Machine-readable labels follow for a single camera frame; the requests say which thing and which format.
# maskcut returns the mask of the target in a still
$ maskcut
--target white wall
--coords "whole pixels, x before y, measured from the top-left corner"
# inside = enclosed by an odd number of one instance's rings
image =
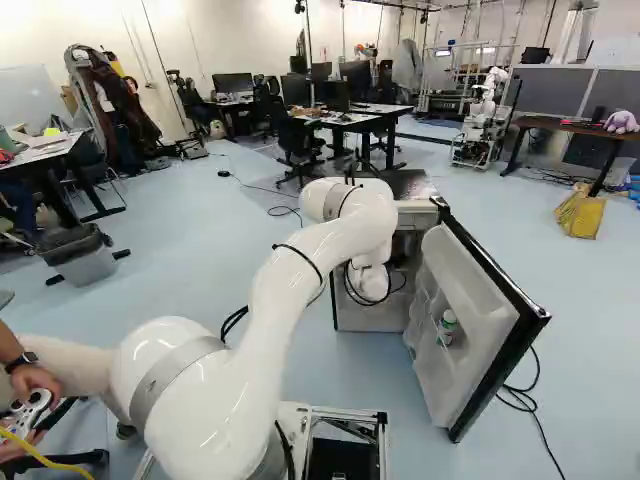
[[[55,88],[68,84],[68,73],[63,61],[65,49],[73,43],[116,52],[125,71],[142,79],[133,47],[122,21],[118,1],[102,0],[20,0],[3,2],[5,42],[0,50],[0,67],[44,64]],[[149,55],[156,78],[160,69],[154,55]],[[141,89],[142,103],[163,131],[170,137],[183,136],[175,109],[168,101],[165,85],[159,90]]]
[[[308,0],[314,61],[336,61],[342,55],[342,29],[338,0]],[[525,46],[539,45],[545,10],[550,0],[527,0],[514,61]],[[248,71],[282,75],[289,70],[289,56],[295,52],[296,38],[303,28],[304,15],[293,11],[294,0],[145,0],[165,67],[178,68],[193,77],[203,95],[212,88],[211,74]],[[503,42],[512,39],[520,0],[505,0]],[[566,16],[568,0],[559,0],[547,46],[553,48]],[[461,41],[464,8],[431,14],[427,44]],[[382,12],[380,58],[391,58],[398,39],[399,9],[346,0],[346,50],[353,59],[357,43],[375,42]],[[62,55],[72,43],[94,48],[104,45],[120,58],[125,71],[156,89],[141,89],[143,105],[170,137],[184,130],[164,80],[162,67],[143,15],[140,2],[126,0],[20,0],[3,3],[10,22],[3,25],[4,47],[0,67],[44,64],[56,88],[67,83]],[[640,30],[638,0],[601,0],[594,27],[596,41]],[[130,40],[127,29],[133,36]],[[499,41],[499,3],[483,7],[480,38]],[[413,37],[416,16],[406,10],[401,36]],[[468,31],[473,32],[473,19]],[[416,40],[422,48],[423,25],[417,24]],[[136,58],[136,50],[141,62]]]

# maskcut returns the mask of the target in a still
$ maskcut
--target white game controller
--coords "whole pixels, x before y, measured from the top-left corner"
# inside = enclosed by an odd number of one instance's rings
[[[53,395],[49,390],[44,388],[31,390],[31,396],[26,403],[16,400],[9,407],[13,421],[6,427],[7,430],[24,439],[36,426],[38,419],[49,408],[52,401]]]

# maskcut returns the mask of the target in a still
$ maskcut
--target whiteboard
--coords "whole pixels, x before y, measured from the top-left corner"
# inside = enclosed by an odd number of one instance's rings
[[[54,113],[71,124],[71,116],[44,65],[0,69],[0,125],[27,123],[27,132],[40,134]]]

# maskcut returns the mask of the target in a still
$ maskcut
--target gray trash can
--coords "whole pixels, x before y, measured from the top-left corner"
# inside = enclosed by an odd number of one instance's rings
[[[36,253],[65,280],[83,287],[116,271],[116,261],[109,249],[112,245],[111,238],[90,223],[44,236]]]

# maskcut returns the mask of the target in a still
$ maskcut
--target open fridge door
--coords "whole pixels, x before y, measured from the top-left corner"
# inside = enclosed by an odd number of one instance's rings
[[[403,339],[434,425],[446,428],[457,443],[551,317],[509,278],[441,197],[432,201],[439,223],[423,237],[423,263]],[[442,327],[447,310],[457,319],[450,332]]]

